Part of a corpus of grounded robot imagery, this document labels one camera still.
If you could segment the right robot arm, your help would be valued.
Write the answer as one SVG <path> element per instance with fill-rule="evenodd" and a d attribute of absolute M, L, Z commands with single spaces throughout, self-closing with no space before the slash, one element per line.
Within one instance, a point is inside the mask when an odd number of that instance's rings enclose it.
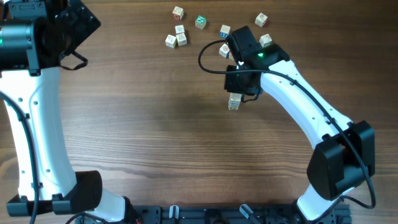
<path fill-rule="evenodd" d="M 367 183 L 371 194 L 368 207 L 374 208 L 370 178 L 375 173 L 375 137 L 369 123 L 354 123 L 334 109 L 281 47 L 262 46 L 249 27 L 233 31 L 226 43 L 236 65 L 227 67 L 225 90 L 240 94 L 243 103 L 269 94 L 300 126 L 313 148 L 307 167 L 310 185 L 296 202 L 303 221 L 319 221 L 362 183 Z"/>

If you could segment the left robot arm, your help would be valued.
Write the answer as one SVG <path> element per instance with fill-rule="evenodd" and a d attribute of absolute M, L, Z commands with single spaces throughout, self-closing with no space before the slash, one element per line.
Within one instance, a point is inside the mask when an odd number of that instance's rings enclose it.
<path fill-rule="evenodd" d="M 45 213 L 97 223 L 138 223 L 126 197 L 103 188 L 98 171 L 73 170 L 59 106 L 61 61 L 100 21 L 81 1 L 4 1 L 1 17 L 1 100 L 19 165 L 18 193 L 6 208 L 34 223 Z"/>

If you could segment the blue L block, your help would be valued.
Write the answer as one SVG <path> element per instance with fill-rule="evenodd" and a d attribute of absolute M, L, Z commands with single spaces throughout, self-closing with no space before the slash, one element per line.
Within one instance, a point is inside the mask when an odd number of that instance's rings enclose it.
<path fill-rule="evenodd" d="M 240 104 L 242 94 L 239 93 L 230 93 L 229 95 L 229 103 L 230 104 Z"/>

